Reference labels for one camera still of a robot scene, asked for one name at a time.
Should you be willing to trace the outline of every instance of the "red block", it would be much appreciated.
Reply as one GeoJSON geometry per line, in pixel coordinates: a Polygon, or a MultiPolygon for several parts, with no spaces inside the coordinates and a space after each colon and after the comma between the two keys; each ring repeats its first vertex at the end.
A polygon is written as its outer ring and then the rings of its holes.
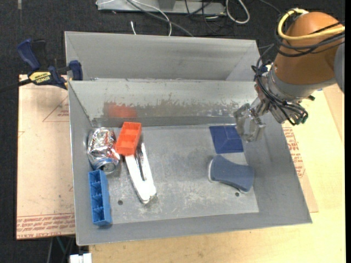
{"type": "Polygon", "coordinates": [[[115,143],[118,154],[129,156],[135,154],[141,135],[141,123],[124,122],[115,143]]]}

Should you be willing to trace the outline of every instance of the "gray bin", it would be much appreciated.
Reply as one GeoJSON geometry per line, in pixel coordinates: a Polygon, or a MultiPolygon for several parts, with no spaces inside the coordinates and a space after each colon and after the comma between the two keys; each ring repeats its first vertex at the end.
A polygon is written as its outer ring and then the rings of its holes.
{"type": "Polygon", "coordinates": [[[80,61],[84,73],[83,81],[69,84],[78,245],[311,222],[282,127],[270,114],[263,117],[263,139],[244,143],[255,169],[253,189],[241,193],[207,178],[216,155],[208,126],[235,124],[233,112],[256,97],[255,41],[82,32],[65,37],[67,62],[80,61]],[[106,104],[133,112],[111,116],[106,104]],[[124,121],[142,123],[157,198],[141,203],[123,164],[107,176],[113,224],[98,227],[90,212],[87,137],[97,127],[118,135],[124,121]]]}

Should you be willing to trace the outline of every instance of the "blue foam block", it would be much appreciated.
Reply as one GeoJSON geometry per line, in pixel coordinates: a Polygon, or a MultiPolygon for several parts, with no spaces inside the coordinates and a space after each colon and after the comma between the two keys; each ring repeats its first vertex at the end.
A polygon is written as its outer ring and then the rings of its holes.
{"type": "Polygon", "coordinates": [[[243,152],[242,141],[233,125],[211,126],[210,132],[217,154],[243,152]]]}
{"type": "Polygon", "coordinates": [[[93,224],[98,226],[111,224],[111,206],[106,174],[100,169],[90,171],[89,186],[93,224]]]}
{"type": "Polygon", "coordinates": [[[239,165],[216,155],[211,161],[210,179],[248,192],[253,185],[254,170],[249,165],[239,165]]]}

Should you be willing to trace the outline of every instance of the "clamp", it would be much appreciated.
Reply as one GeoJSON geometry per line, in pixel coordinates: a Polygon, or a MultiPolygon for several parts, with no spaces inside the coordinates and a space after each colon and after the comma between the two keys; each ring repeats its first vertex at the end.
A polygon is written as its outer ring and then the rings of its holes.
{"type": "Polygon", "coordinates": [[[49,64],[46,58],[46,42],[43,39],[32,41],[32,39],[28,38],[17,46],[17,52],[22,60],[31,67],[31,71],[27,74],[28,79],[2,88],[0,93],[29,83],[54,85],[68,89],[67,80],[61,75],[67,71],[72,71],[73,77],[71,79],[83,80],[81,64],[77,60],[72,60],[68,66],[60,69],[56,69],[49,64]]]}

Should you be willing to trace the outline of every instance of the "white plastic object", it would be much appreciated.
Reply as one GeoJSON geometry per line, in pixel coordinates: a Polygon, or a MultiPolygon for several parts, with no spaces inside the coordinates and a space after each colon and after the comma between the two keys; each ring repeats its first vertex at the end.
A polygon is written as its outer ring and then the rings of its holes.
{"type": "Polygon", "coordinates": [[[70,263],[92,263],[93,258],[91,253],[84,253],[83,255],[70,255],[70,263]]]}
{"type": "Polygon", "coordinates": [[[138,166],[135,155],[125,156],[125,158],[138,197],[142,203],[146,204],[156,195],[156,187],[152,179],[152,173],[143,143],[141,144],[141,152],[143,154],[141,168],[138,166]]]}

